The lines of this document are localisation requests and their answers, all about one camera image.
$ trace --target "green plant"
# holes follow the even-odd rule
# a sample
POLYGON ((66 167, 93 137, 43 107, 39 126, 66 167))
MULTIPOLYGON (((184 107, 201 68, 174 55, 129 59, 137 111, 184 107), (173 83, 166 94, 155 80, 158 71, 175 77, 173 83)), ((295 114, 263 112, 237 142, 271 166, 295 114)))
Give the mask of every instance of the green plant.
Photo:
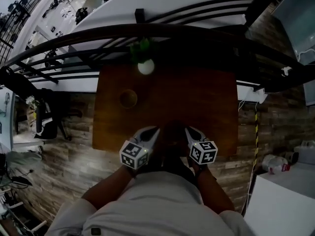
POLYGON ((150 38, 143 38, 140 42, 130 46, 131 60, 134 63, 144 63, 153 58, 158 46, 150 38))

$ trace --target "wooden floor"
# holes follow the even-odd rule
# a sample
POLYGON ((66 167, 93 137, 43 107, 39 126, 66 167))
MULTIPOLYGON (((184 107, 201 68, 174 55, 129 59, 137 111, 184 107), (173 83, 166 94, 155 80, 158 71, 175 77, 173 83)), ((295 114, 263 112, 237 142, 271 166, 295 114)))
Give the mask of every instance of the wooden floor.
MULTIPOLYGON (((283 39, 281 25, 270 22, 268 11, 251 28, 252 37, 279 51, 293 54, 283 39)), ((64 201, 79 198, 89 187, 119 166, 117 154, 92 149, 94 94, 72 94, 71 105, 83 117, 67 118, 64 125, 73 139, 58 139, 44 146, 43 161, 28 175, 33 188, 19 190, 26 207, 49 223, 64 201)), ((210 166, 214 176, 240 211, 246 199, 255 147, 254 104, 244 104, 239 112, 237 154, 217 157, 210 166)), ((315 138, 315 107, 305 107, 303 87, 269 95, 257 105, 259 121, 259 161, 275 150, 292 149, 303 139, 315 138)))

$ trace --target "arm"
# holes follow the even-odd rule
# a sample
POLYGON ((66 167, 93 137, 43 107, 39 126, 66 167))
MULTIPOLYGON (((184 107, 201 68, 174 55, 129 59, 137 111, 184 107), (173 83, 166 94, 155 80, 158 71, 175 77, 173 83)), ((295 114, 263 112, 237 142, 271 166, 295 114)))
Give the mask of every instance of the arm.
MULTIPOLYGON (((192 168, 195 173, 199 171, 199 167, 195 163, 192 164, 192 168)), ((235 210, 234 204, 223 191, 208 168, 200 173, 197 183, 203 204, 205 206, 209 207, 217 214, 220 214, 225 210, 235 210)))
POLYGON ((83 194, 82 199, 89 201, 99 210, 109 202, 117 200, 131 179, 132 175, 126 166, 121 166, 108 178, 103 179, 83 194))

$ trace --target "brown table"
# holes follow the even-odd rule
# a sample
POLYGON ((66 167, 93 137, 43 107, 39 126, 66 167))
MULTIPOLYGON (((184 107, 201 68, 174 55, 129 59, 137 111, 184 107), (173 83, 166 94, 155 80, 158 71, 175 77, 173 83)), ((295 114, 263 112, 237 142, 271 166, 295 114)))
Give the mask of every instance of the brown table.
POLYGON ((215 141, 218 155, 236 153, 237 87, 231 73, 192 67, 156 66, 142 75, 131 65, 106 66, 96 92, 93 148, 119 152, 140 128, 180 120, 215 141), (120 94, 134 90, 136 106, 124 109, 120 94))

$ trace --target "small potted plant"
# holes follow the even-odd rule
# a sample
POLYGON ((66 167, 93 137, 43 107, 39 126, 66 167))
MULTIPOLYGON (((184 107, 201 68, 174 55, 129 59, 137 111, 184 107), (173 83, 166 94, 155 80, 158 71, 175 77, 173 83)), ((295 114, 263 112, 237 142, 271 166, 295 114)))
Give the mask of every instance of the small potted plant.
POLYGON ((152 58, 156 51, 157 43, 149 38, 143 38, 140 42, 131 45, 131 60, 138 64, 140 73, 148 75, 153 72, 155 65, 152 58))

